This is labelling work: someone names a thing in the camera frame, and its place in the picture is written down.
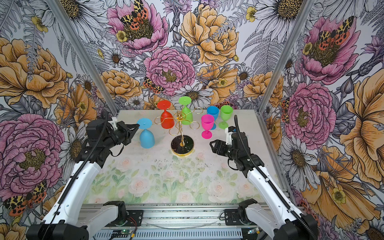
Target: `table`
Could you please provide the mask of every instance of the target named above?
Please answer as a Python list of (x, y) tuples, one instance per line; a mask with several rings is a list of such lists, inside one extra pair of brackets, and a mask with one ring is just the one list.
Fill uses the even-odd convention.
[[(123, 110), (119, 121), (134, 124), (140, 118), (152, 121), (162, 110)], [(265, 144), (258, 119), (253, 110), (234, 110), (239, 128), (246, 133), (251, 152), (259, 155), (270, 175), (279, 185), (278, 177)], [(193, 113), (194, 120), (201, 122), (202, 114)], [(233, 117), (227, 121), (234, 126)], [(161, 125), (153, 124), (148, 130), (155, 136), (156, 144), (150, 149), (140, 146), (138, 130), (131, 144), (124, 147), (117, 157), (109, 156), (96, 176), (84, 201), (85, 204), (122, 200), (126, 204), (215, 204), (239, 203), (245, 199), (261, 199), (257, 189), (244, 175), (227, 165), (227, 158), (212, 153), (210, 141), (225, 141), (224, 130), (212, 130), (211, 139), (201, 137), (204, 129), (183, 126), (184, 134), (192, 137), (195, 148), (191, 154), (179, 157), (173, 154), (170, 143), (175, 136)], [(116, 155), (121, 146), (112, 148)]]

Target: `plastic wine glass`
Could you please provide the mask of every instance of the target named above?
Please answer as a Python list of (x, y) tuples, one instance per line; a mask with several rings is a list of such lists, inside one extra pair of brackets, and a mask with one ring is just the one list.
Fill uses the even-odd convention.
[(212, 137), (212, 132), (210, 131), (214, 125), (215, 118), (212, 115), (206, 114), (201, 117), (201, 126), (205, 129), (201, 136), (205, 139), (210, 139)]
[[(215, 118), (215, 121), (218, 118), (218, 113), (219, 113), (218, 107), (210, 106), (207, 108), (207, 114), (212, 115)], [(215, 129), (216, 129), (216, 124), (214, 123), (214, 126), (212, 127), (211, 130), (215, 130)]]
[(151, 148), (155, 145), (155, 137), (147, 128), (152, 126), (152, 121), (148, 118), (142, 118), (137, 121), (140, 125), (139, 129), (144, 129), (140, 134), (140, 145), (143, 148)]
[(220, 117), (223, 119), (223, 121), (218, 124), (219, 128), (226, 129), (228, 127), (228, 123), (226, 121), (231, 118), (232, 113), (233, 108), (229, 105), (224, 105), (220, 108)]
[(191, 113), (191, 110), (187, 107), (188, 104), (192, 102), (192, 99), (188, 96), (183, 96), (179, 98), (179, 103), (181, 105), (184, 105), (184, 108), (181, 110), (182, 113), (185, 114), (185, 120), (181, 121), (181, 124), (183, 125), (189, 125), (191, 122), (193, 122), (193, 116)]
[(164, 129), (170, 129), (175, 125), (175, 120), (173, 119), (173, 116), (170, 112), (167, 111), (171, 105), (170, 101), (162, 100), (157, 104), (157, 108), (164, 110), (164, 112), (161, 114), (161, 126)]

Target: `pink peony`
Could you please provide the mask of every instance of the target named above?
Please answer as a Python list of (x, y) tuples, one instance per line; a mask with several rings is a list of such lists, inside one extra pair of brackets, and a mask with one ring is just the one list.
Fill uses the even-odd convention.
[(326, 87), (300, 83), (290, 98), (287, 135), (299, 138), (310, 150), (321, 147), (335, 127), (336, 113), (331, 106), (332, 97)]
[(64, 134), (37, 114), (0, 123), (0, 197), (26, 195), (46, 180), (52, 187), (61, 176), (60, 145)]
[(313, 81), (322, 81), (325, 85), (336, 82), (355, 63), (358, 54), (353, 54), (356, 49), (360, 31), (355, 32), (356, 18), (349, 29), (349, 37), (341, 45), (330, 44), (325, 50), (319, 49), (319, 33), (332, 32), (339, 28), (343, 22), (332, 22), (321, 17), (309, 31), (304, 43), (303, 54), (296, 63), (297, 71), (304, 76), (309, 76)]
[(166, 95), (173, 96), (175, 90), (195, 81), (195, 68), (192, 60), (183, 53), (165, 47), (157, 49), (144, 60), (147, 77), (155, 85), (164, 87)]
[(143, 52), (153, 51), (159, 46), (164, 46), (168, 40), (168, 22), (166, 17), (161, 18), (153, 4), (148, 5), (143, 0), (144, 7), (148, 9), (148, 19), (140, 24), (138, 30), (125, 28), (120, 18), (125, 15), (131, 15), (133, 4), (129, 7), (123, 5), (123, 8), (116, 6), (107, 9), (108, 24), (111, 34), (116, 35), (117, 43), (123, 45), (123, 54), (135, 56)]

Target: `small yellow flower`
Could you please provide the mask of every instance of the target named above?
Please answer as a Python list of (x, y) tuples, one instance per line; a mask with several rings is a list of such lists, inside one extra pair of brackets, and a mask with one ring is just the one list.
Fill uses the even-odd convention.
[(227, 80), (225, 78), (219, 78), (218, 79), (218, 84), (221, 86), (221, 87), (224, 87), (226, 84), (227, 84)]
[(339, 190), (338, 188), (333, 189), (332, 199), (338, 204), (346, 203), (345, 192), (343, 190)]
[(85, 102), (79, 102), (79, 104), (77, 104), (77, 107), (78, 107), (82, 112), (85, 112), (85, 110), (87, 110), (87, 106), (85, 105)]
[(257, 12), (256, 7), (248, 7), (247, 8), (247, 15), (245, 18), (249, 20), (250, 22), (253, 22), (255, 20), (255, 13)]
[(310, 50), (312, 49), (312, 43), (307, 43), (303, 48), (303, 54), (308, 55), (310, 53)]
[(99, 55), (102, 59), (104, 59), (104, 53), (101, 51), (100, 48), (97, 49), (97, 53), (98, 53), (98, 55)]
[(33, 17), (31, 17), (31, 20), (32, 20), (33, 24), (36, 25), (36, 27), (37, 27), (37, 29), (39, 31), (44, 31), (46, 33), (48, 32), (48, 28), (43, 25), (43, 22), (41, 21), (41, 18), (33, 16)]
[(124, 31), (119, 30), (118, 33), (116, 33), (116, 37), (119, 40), (119, 42), (122, 42), (122, 43), (128, 40), (127, 34)]

